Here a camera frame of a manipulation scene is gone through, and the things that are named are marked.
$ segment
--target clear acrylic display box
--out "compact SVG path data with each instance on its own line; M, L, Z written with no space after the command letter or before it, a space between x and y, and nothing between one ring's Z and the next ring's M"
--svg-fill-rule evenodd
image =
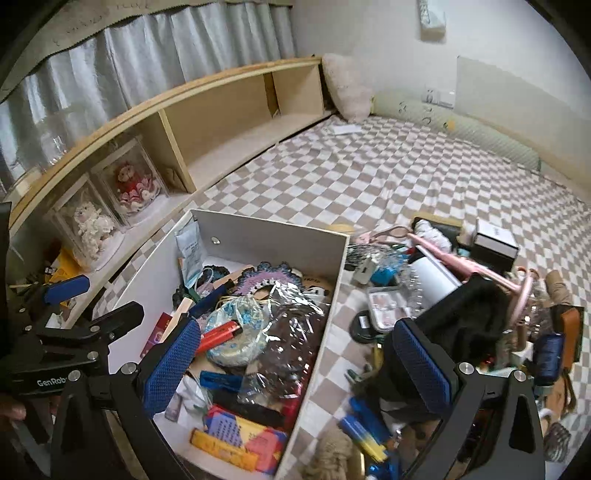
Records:
M121 246L124 229L88 174L81 176L50 210L62 241L86 271L100 270Z
M90 172L129 226L154 215L168 197L166 186L139 137L115 150Z

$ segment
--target wooden stick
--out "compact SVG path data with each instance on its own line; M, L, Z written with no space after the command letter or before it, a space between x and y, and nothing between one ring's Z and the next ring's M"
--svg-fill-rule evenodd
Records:
M174 328L178 325L178 321L180 320L181 315L183 313L187 313L189 311L189 308L191 308L192 306L193 306L192 299L189 299L187 297L183 298L181 305L179 305L177 311L174 312L174 315L170 319L170 322L168 323L166 330L162 334L162 338L160 339L160 343L162 343L166 340L166 337L168 335L170 335L170 332L172 332L174 330Z

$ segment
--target white box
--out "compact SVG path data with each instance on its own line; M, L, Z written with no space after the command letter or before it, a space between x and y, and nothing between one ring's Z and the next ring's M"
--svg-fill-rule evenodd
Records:
M309 382L313 385L336 307L349 237L289 223L205 210L187 212L171 228L120 296L115 307L135 300L144 307L144 321L110 345L109 370L115 372L126 362L139 363L139 355L160 314L173 310L172 295L181 283L174 234L191 217L199 223L201 239L206 249L206 265L223 265L228 270L235 271L247 264L258 265L262 261L268 261L272 265L278 265L285 261L305 274L325 278L334 286L324 336ZM304 396L300 412L309 396L310 390ZM162 414L157 414L154 422L176 454L213 475L228 480L272 478L264 473L241 470L192 446L189 443L191 430L166 420ZM297 431L299 422L298 416L294 431ZM283 459L290 452L294 440L295 435L290 437ZM277 472L285 473L281 468L282 463Z

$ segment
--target human hand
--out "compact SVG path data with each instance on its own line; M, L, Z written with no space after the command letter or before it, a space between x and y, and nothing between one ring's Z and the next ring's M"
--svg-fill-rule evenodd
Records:
M8 395L0 393L0 417L9 420L24 420L27 416L25 405Z

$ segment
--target white paper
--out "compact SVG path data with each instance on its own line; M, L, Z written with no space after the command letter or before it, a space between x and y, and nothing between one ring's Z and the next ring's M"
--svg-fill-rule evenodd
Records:
M362 134L363 130L357 124L347 125L332 125L333 133L335 135L346 135L346 134Z

